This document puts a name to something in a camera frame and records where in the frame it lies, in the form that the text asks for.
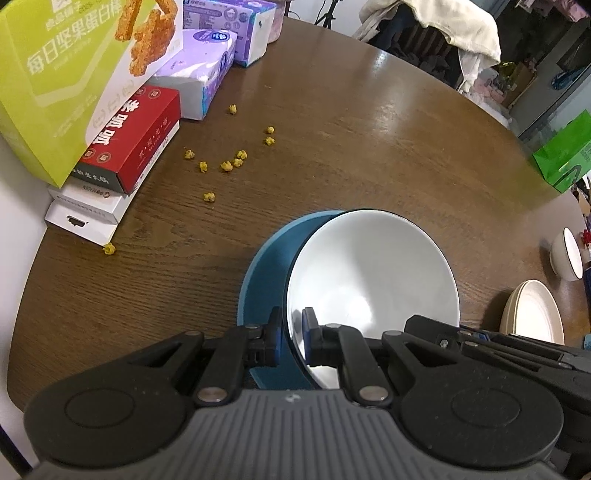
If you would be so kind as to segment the blue bowl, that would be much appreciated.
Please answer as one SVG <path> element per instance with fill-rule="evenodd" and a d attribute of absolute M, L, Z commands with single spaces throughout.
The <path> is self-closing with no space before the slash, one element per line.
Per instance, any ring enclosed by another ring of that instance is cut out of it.
<path fill-rule="evenodd" d="M 339 210 L 310 213 L 287 223 L 270 236 L 253 257 L 242 280 L 236 323 L 266 324 L 274 307 L 283 306 L 287 274 L 297 251 L 319 227 L 341 214 Z M 290 352 L 287 341 L 280 349 L 280 365 L 249 371 L 263 390 L 311 390 L 317 387 Z"/>

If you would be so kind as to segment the cream plate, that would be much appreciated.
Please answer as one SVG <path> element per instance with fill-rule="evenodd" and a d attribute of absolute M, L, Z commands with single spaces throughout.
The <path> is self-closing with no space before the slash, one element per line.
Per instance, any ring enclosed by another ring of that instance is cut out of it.
<path fill-rule="evenodd" d="M 562 318 L 549 289 L 539 280 L 522 282 L 510 295 L 500 332 L 564 345 Z"/>

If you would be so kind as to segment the white bowl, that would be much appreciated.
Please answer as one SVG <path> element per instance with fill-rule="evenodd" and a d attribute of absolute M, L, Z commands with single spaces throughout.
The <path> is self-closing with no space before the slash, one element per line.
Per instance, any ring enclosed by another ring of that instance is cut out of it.
<path fill-rule="evenodd" d="M 550 263 L 558 277 L 575 282 L 583 277 L 583 262 L 572 231 L 565 227 L 552 242 Z"/>
<path fill-rule="evenodd" d="M 457 283 L 444 253 L 419 226 L 374 209 L 341 213 L 311 233 L 287 274 L 284 311 L 290 347 L 304 375 L 324 389 L 339 386 L 329 366 L 305 364 L 304 308 L 318 323 L 381 338 L 414 315 L 460 324 Z"/>

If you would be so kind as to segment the small red flower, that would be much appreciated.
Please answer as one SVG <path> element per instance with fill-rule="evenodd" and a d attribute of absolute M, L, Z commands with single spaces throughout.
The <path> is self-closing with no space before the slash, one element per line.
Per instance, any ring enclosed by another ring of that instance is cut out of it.
<path fill-rule="evenodd" d="M 591 231 L 589 229 L 585 229 L 580 234 L 580 239 L 582 241 L 582 244 L 585 246 L 585 248 L 588 251 L 590 251 L 591 250 Z"/>

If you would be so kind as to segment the green paper bag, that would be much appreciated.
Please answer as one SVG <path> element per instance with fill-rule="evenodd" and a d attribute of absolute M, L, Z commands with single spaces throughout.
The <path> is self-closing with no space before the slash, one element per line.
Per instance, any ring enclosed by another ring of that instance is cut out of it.
<path fill-rule="evenodd" d="M 544 180 L 559 193 L 590 171 L 590 140 L 591 117 L 583 110 L 533 154 Z"/>

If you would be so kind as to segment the white flat box stack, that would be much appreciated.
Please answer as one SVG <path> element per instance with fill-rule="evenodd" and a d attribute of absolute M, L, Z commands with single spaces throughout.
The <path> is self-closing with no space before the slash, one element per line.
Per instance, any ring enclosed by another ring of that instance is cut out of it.
<path fill-rule="evenodd" d="M 155 150 L 130 194 L 72 178 L 61 189 L 48 188 L 52 202 L 45 220 L 101 247 L 110 243 L 139 188 L 178 130 L 179 122 L 176 122 Z"/>

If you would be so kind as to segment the red box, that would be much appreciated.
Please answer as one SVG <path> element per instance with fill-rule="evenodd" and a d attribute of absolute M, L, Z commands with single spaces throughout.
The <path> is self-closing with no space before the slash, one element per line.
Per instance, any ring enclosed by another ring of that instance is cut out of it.
<path fill-rule="evenodd" d="M 129 194 L 180 119 L 179 92 L 143 86 L 97 134 L 71 172 L 73 178 Z"/>

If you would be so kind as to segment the purple tissue pack lower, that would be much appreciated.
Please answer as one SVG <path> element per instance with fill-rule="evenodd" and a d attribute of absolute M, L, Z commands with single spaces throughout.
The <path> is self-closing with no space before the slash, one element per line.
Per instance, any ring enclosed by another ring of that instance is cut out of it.
<path fill-rule="evenodd" d="M 148 83 L 177 90 L 181 117 L 202 121 L 233 64 L 237 39 L 229 30 L 185 29 L 183 48 Z"/>

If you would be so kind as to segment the purple tissue pack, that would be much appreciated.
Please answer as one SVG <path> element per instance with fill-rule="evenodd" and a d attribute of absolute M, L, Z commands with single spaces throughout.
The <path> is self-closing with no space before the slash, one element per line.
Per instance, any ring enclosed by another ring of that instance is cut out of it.
<path fill-rule="evenodd" d="M 233 64 L 237 39 L 229 30 L 185 29 L 183 48 L 148 83 L 177 90 L 181 117 L 202 121 Z"/>
<path fill-rule="evenodd" d="M 183 2 L 183 28 L 228 30 L 238 36 L 235 63 L 249 67 L 266 54 L 276 4 L 270 1 L 189 0 Z"/>

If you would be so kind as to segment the pink textured vase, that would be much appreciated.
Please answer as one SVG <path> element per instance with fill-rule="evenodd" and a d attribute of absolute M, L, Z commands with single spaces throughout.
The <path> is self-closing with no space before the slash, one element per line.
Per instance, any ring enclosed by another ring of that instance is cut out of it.
<path fill-rule="evenodd" d="M 283 20 L 288 13 L 290 1 L 276 0 L 274 2 L 276 8 L 274 9 L 273 23 L 270 27 L 269 43 L 276 42 L 280 38 L 281 30 L 283 30 Z"/>

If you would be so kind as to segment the studio light on stand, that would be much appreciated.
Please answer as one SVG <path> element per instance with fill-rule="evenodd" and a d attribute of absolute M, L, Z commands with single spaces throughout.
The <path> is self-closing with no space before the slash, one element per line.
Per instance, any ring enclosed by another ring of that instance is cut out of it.
<path fill-rule="evenodd" d="M 335 8 L 337 8 L 339 0 L 332 0 L 328 9 L 325 9 L 325 5 L 322 5 L 318 9 L 318 16 L 315 19 L 315 26 L 321 26 L 322 28 L 331 30 L 332 23 L 335 21 Z"/>

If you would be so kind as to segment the chair with clothes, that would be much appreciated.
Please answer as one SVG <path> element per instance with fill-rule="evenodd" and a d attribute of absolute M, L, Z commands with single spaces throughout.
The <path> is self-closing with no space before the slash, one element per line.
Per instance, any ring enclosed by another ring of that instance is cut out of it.
<path fill-rule="evenodd" d="M 422 27 L 402 5 L 392 20 L 381 21 L 378 35 L 365 42 L 416 66 L 457 90 L 462 72 L 458 49 L 433 27 Z"/>

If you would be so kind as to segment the purple tissue pack upper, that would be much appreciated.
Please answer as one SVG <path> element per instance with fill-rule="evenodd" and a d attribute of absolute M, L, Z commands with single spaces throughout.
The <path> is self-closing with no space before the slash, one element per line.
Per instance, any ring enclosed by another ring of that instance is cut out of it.
<path fill-rule="evenodd" d="M 183 28 L 228 30 L 238 36 L 235 63 L 249 67 L 266 54 L 276 4 L 270 1 L 189 0 L 183 2 Z"/>

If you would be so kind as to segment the yellow green snack box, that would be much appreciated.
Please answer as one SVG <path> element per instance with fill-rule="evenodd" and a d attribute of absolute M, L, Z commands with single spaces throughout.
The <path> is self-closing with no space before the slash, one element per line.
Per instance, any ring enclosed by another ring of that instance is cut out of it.
<path fill-rule="evenodd" d="M 60 187 L 111 117 L 182 47 L 180 1 L 10 1 L 1 9 L 1 134 Z"/>

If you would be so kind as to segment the cream sweater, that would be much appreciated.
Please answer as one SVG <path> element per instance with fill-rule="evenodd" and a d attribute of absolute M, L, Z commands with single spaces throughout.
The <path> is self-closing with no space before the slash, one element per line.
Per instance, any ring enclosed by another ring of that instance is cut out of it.
<path fill-rule="evenodd" d="M 468 93 L 480 73 L 501 61 L 498 27 L 494 17 L 472 1 L 367 1 L 360 9 L 360 27 L 353 39 L 369 42 L 381 21 L 392 20 L 404 5 L 422 27 L 439 30 L 458 49 L 463 79 L 457 90 Z"/>

